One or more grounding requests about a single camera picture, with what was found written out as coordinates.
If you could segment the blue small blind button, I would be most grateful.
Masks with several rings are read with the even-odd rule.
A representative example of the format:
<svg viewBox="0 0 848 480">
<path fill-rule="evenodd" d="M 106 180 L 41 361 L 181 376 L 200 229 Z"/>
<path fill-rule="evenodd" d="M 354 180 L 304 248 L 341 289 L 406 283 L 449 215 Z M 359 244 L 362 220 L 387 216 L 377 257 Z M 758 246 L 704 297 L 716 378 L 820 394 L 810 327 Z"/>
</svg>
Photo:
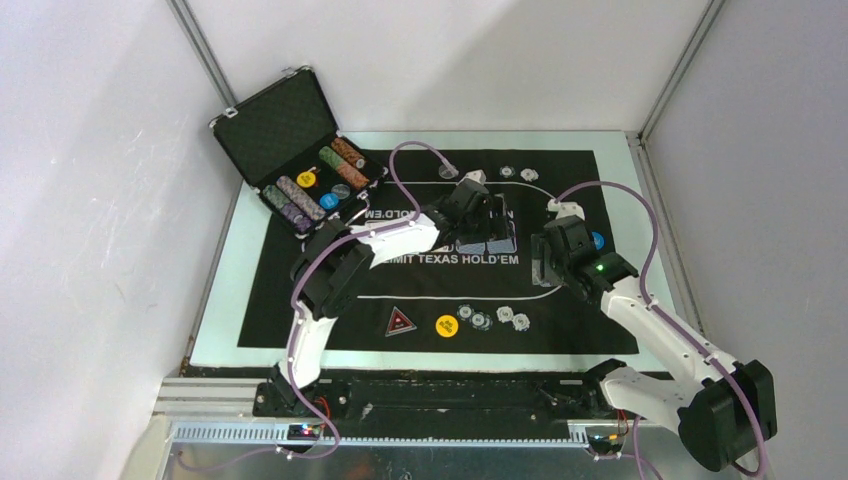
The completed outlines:
<svg viewBox="0 0 848 480">
<path fill-rule="evenodd" d="M 593 231 L 592 238 L 597 250 L 602 250 L 605 246 L 605 238 L 599 232 Z"/>
</svg>

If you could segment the black dealer button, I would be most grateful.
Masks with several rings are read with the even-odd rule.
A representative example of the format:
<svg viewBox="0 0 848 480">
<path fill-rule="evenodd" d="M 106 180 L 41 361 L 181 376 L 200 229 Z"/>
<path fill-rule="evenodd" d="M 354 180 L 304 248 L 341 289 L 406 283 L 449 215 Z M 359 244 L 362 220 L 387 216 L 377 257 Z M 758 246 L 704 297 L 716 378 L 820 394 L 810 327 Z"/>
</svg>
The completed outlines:
<svg viewBox="0 0 848 480">
<path fill-rule="evenodd" d="M 444 180 L 453 180 L 458 177 L 459 170 L 453 165 L 442 164 L 438 167 L 438 175 Z"/>
</svg>

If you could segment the grey white poker chip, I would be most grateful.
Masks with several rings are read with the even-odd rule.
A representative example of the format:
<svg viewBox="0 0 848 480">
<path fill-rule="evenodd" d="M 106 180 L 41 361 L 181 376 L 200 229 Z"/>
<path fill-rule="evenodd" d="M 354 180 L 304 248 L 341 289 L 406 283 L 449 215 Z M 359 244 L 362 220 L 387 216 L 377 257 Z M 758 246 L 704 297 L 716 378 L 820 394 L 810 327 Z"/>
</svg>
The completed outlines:
<svg viewBox="0 0 848 480">
<path fill-rule="evenodd" d="M 510 179 L 510 178 L 514 177 L 515 174 L 516 174 L 515 168 L 512 167 L 512 166 L 509 166 L 509 165 L 504 165 L 499 169 L 499 175 L 503 179 Z"/>
</svg>

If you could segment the white blue chip back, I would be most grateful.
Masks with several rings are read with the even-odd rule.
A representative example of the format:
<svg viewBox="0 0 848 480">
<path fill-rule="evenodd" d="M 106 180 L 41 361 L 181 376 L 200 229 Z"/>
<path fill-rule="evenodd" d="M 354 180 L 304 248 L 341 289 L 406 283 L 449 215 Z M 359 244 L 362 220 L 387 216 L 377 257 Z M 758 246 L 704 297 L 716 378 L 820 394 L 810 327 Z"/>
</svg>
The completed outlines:
<svg viewBox="0 0 848 480">
<path fill-rule="evenodd" d="M 525 182 L 535 182 L 539 178 L 539 173 L 535 169 L 525 168 L 521 170 L 520 176 Z"/>
</svg>

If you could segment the white blue chip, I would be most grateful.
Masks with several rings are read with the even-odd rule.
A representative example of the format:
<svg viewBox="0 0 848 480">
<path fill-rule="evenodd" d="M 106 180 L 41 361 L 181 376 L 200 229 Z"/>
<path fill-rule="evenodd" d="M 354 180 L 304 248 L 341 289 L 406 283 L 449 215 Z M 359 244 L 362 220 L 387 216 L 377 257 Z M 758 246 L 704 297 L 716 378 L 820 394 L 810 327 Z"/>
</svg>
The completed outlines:
<svg viewBox="0 0 848 480">
<path fill-rule="evenodd" d="M 539 178 L 539 173 L 535 169 L 525 168 L 521 170 L 520 176 L 525 182 L 535 182 Z"/>
<path fill-rule="evenodd" d="M 510 306 L 501 306 L 496 310 L 496 317 L 501 323 L 511 323 L 514 318 L 514 311 Z"/>
<path fill-rule="evenodd" d="M 525 314 L 516 314 L 511 321 L 514 329 L 519 332 L 527 331 L 530 328 L 530 319 Z"/>
</svg>

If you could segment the white blue chip front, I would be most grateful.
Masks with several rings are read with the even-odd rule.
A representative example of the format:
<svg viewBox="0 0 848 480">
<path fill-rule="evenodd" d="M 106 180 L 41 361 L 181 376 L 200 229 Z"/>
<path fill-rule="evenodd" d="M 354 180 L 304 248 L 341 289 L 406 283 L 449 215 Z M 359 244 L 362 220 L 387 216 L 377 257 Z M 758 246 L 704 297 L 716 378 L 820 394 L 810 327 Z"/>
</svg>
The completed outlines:
<svg viewBox="0 0 848 480">
<path fill-rule="evenodd" d="M 527 331 L 530 328 L 530 319 L 525 314 L 516 314 L 511 321 L 514 329 L 519 332 Z"/>
<path fill-rule="evenodd" d="M 501 306 L 496 310 L 496 317 L 501 323 L 511 323 L 514 318 L 514 311 L 510 306 Z"/>
</svg>

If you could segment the green blue chip front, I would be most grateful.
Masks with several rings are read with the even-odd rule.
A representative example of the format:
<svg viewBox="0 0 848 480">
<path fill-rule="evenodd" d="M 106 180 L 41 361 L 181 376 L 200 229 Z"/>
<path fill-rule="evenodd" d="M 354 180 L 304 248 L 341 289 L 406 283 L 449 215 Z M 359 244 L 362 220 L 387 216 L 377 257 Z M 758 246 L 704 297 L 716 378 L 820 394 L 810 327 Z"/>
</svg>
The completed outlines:
<svg viewBox="0 0 848 480">
<path fill-rule="evenodd" d="M 457 317 L 460 320 L 463 320 L 463 321 L 470 320 L 474 314 L 475 314 L 474 308 L 471 307 L 468 304 L 460 305 L 457 308 Z"/>
</svg>

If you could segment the grey white chip front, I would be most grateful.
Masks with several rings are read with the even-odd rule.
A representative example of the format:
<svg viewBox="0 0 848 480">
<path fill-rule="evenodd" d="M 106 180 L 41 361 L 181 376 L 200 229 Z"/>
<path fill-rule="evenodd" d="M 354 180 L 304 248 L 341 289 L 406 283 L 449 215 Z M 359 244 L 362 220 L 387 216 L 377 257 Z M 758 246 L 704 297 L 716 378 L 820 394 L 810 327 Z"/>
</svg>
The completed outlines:
<svg viewBox="0 0 848 480">
<path fill-rule="evenodd" d="M 491 317 L 482 312 L 475 312 L 469 321 L 474 329 L 480 331 L 488 331 L 493 324 Z"/>
</svg>

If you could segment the yellow big blind button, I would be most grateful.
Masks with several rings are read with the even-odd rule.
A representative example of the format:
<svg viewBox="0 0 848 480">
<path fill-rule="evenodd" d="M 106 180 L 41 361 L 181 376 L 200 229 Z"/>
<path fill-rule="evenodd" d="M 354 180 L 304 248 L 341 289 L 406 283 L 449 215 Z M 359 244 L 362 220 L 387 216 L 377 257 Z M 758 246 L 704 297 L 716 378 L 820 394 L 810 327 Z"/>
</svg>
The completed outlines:
<svg viewBox="0 0 848 480">
<path fill-rule="evenodd" d="M 460 322 L 452 315 L 441 315 L 435 322 L 435 330 L 442 338 L 454 337 L 459 330 Z"/>
</svg>

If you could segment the triangular all-in marker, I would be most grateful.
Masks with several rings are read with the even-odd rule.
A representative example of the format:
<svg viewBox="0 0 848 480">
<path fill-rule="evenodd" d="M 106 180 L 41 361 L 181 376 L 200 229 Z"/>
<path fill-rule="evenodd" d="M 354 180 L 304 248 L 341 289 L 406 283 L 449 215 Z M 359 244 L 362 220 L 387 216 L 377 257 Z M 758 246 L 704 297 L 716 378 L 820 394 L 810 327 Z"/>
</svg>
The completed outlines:
<svg viewBox="0 0 848 480">
<path fill-rule="evenodd" d="M 402 310 L 395 306 L 391 311 L 384 336 L 386 338 L 393 337 L 415 331 L 416 329 L 417 325 Z"/>
</svg>

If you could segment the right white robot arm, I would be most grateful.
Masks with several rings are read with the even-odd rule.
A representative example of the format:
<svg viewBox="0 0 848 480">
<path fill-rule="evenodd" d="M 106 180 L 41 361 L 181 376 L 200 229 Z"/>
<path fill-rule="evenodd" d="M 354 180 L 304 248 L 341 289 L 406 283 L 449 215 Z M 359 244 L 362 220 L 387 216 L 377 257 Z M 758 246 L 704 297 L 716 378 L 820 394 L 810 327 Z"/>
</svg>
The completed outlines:
<svg viewBox="0 0 848 480">
<path fill-rule="evenodd" d="M 741 363 L 662 309 L 637 270 L 616 252 L 596 249 L 584 220 L 549 221 L 531 237 L 535 282 L 563 286 L 641 343 L 670 377 L 660 380 L 619 360 L 587 374 L 585 411 L 640 415 L 678 435 L 691 457 L 718 472 L 778 432 L 774 377 L 761 362 Z"/>
</svg>

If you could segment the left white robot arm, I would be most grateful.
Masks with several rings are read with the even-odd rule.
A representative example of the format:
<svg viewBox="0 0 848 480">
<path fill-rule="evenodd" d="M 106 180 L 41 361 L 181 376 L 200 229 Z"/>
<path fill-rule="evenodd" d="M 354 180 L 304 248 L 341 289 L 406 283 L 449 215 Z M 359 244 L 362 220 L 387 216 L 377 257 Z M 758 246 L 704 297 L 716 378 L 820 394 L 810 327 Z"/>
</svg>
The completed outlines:
<svg viewBox="0 0 848 480">
<path fill-rule="evenodd" d="M 504 195 L 482 181 L 460 180 L 447 195 L 395 220 L 349 226 L 332 220 L 307 244 L 291 270 L 293 322 L 277 369 L 285 383 L 277 402 L 292 416 L 316 403 L 312 386 L 332 329 L 359 294 L 372 269 L 391 260 L 445 246 L 511 239 Z"/>
</svg>

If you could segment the black poker table mat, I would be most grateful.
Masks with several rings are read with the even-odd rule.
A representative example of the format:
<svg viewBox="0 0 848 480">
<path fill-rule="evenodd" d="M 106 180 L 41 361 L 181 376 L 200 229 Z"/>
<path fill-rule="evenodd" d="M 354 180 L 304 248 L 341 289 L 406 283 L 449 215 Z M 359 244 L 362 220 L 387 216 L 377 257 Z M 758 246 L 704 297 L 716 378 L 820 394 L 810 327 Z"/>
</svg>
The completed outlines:
<svg viewBox="0 0 848 480">
<path fill-rule="evenodd" d="M 514 254 L 463 255 L 456 248 L 386 263 L 372 270 L 359 295 L 336 322 L 329 350 L 386 352 L 449 352 L 496 354 L 634 354 L 635 339 L 594 307 L 565 288 L 535 286 L 531 281 L 531 236 L 548 222 L 550 199 L 578 185 L 573 195 L 585 212 L 591 234 L 605 238 L 603 252 L 615 240 L 601 189 L 598 164 L 589 150 L 448 150 L 446 161 L 461 171 L 481 169 L 488 189 L 503 194 L 515 229 Z M 509 165 L 516 174 L 503 179 L 499 169 Z M 532 168 L 535 182 L 525 182 L 520 172 Z M 488 331 L 474 329 L 457 317 L 457 308 L 468 304 L 489 315 Z M 397 306 L 416 325 L 415 331 L 384 336 L 392 309 Z M 530 319 L 527 331 L 501 323 L 496 310 L 510 306 L 514 315 Z M 440 337 L 435 322 L 452 315 L 458 333 Z"/>
</svg>

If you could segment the green orange chip row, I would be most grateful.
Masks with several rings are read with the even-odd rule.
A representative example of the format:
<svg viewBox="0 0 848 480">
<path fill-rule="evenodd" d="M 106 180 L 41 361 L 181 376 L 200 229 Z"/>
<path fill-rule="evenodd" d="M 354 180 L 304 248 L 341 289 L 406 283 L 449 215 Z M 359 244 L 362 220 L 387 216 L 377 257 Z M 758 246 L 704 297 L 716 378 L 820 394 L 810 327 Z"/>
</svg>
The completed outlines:
<svg viewBox="0 0 848 480">
<path fill-rule="evenodd" d="M 368 178 L 360 173 L 355 167 L 345 161 L 332 148 L 324 146 L 319 150 L 319 158 L 330 166 L 343 180 L 356 190 L 367 187 Z"/>
</svg>

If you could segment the clear dealer button in case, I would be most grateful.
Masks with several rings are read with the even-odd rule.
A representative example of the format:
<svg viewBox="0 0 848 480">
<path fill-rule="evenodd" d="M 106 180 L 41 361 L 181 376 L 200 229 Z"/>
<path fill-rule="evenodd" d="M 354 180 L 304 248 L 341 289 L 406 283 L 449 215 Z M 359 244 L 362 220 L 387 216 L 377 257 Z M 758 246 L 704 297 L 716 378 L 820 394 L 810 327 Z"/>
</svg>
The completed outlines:
<svg viewBox="0 0 848 480">
<path fill-rule="evenodd" d="M 331 188 L 331 192 L 338 197 L 339 200 L 345 200 L 350 197 L 351 189 L 346 184 L 336 184 Z"/>
</svg>

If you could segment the red brown chip row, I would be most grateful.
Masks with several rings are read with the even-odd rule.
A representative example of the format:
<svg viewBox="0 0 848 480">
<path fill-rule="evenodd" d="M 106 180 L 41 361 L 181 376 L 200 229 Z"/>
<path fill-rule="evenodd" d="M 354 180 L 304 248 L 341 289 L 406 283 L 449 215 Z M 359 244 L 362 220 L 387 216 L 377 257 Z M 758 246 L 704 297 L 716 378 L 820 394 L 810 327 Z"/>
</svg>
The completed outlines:
<svg viewBox="0 0 848 480">
<path fill-rule="evenodd" d="M 335 138 L 330 146 L 335 153 L 357 170 L 362 170 L 366 165 L 365 156 L 344 138 Z"/>
</svg>

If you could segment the blue button in case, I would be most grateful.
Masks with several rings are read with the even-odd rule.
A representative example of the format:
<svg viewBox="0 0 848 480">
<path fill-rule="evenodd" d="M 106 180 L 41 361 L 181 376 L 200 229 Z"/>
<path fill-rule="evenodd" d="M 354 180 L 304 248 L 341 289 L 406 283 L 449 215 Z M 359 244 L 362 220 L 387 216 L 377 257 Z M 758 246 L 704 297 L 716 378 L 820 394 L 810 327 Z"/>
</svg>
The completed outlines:
<svg viewBox="0 0 848 480">
<path fill-rule="evenodd" d="M 333 192 L 322 195 L 319 199 L 319 205 L 327 211 L 335 209 L 340 203 L 340 198 Z"/>
</svg>

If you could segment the pink grey chip row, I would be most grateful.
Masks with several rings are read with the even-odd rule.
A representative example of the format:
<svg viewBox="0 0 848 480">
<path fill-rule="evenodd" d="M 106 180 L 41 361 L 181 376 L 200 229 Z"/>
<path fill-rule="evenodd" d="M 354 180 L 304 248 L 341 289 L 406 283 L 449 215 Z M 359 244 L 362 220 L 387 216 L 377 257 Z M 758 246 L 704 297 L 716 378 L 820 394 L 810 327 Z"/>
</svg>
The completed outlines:
<svg viewBox="0 0 848 480">
<path fill-rule="evenodd" d="M 312 221 L 323 220 L 327 215 L 326 210 L 291 178 L 285 175 L 280 176 L 276 181 L 276 185 Z"/>
</svg>

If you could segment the yellow button in case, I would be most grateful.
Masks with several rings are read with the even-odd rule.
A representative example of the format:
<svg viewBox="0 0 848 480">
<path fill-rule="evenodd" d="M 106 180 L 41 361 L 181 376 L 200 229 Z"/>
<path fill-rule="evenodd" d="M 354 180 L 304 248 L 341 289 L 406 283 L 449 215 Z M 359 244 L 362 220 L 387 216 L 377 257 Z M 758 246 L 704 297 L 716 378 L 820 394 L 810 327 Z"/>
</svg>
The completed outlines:
<svg viewBox="0 0 848 480">
<path fill-rule="evenodd" d="M 299 187 L 308 189 L 316 185 L 317 176 L 313 171 L 303 171 L 297 175 L 296 183 Z"/>
</svg>

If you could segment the black aluminium chip case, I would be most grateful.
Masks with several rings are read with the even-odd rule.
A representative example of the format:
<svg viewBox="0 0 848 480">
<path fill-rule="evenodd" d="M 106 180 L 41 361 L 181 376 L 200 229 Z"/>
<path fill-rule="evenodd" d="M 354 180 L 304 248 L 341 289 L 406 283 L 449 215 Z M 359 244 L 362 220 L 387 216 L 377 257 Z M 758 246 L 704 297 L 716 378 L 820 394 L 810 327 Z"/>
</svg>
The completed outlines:
<svg viewBox="0 0 848 480">
<path fill-rule="evenodd" d="M 355 203 L 366 200 L 388 176 L 385 162 L 367 155 L 342 133 L 318 76 L 309 66 L 285 71 L 279 80 L 214 117 L 209 128 L 250 190 L 297 238 L 310 236 L 330 218 L 351 216 Z M 366 165 L 358 171 L 369 180 L 366 188 L 354 189 L 319 158 L 319 150 L 331 148 L 337 137 L 365 156 Z M 283 175 L 296 182 L 303 171 L 313 171 L 317 176 L 316 185 L 304 190 L 318 204 L 336 184 L 348 185 L 351 195 L 340 200 L 335 209 L 326 210 L 323 220 L 312 221 L 306 233 L 299 234 L 261 191 L 268 185 L 277 187 L 276 181 Z"/>
</svg>

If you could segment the electronics board with leds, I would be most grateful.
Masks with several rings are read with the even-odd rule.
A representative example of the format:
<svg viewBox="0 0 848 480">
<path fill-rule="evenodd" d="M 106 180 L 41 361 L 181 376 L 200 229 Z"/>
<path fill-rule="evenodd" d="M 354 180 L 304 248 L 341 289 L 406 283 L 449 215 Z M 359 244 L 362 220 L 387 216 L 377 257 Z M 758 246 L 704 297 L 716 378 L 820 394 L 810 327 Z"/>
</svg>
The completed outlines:
<svg viewBox="0 0 848 480">
<path fill-rule="evenodd" d="M 314 441 L 320 440 L 322 435 L 322 424 L 297 423 L 288 426 L 286 439 L 289 441 Z"/>
</svg>

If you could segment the black metal base rail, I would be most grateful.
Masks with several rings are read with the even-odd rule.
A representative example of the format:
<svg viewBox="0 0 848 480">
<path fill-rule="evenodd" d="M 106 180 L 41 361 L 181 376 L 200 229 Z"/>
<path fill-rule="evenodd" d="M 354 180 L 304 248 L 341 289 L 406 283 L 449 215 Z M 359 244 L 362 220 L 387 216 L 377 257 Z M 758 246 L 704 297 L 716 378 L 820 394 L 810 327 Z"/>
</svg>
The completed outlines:
<svg viewBox="0 0 848 480">
<path fill-rule="evenodd" d="M 342 439 L 358 440 L 559 440 L 573 438 L 578 420 L 612 420 L 618 410 L 637 414 L 636 406 L 605 399 L 602 381 L 635 387 L 617 375 L 608 360 L 586 373 L 513 374 L 355 374 L 331 371 L 302 393 L 336 425 Z M 671 428 L 681 440 L 713 440 L 729 432 L 718 400 L 719 387 L 672 396 Z M 316 418 L 285 386 L 282 374 L 247 384 L 248 414 L 258 418 Z"/>
</svg>

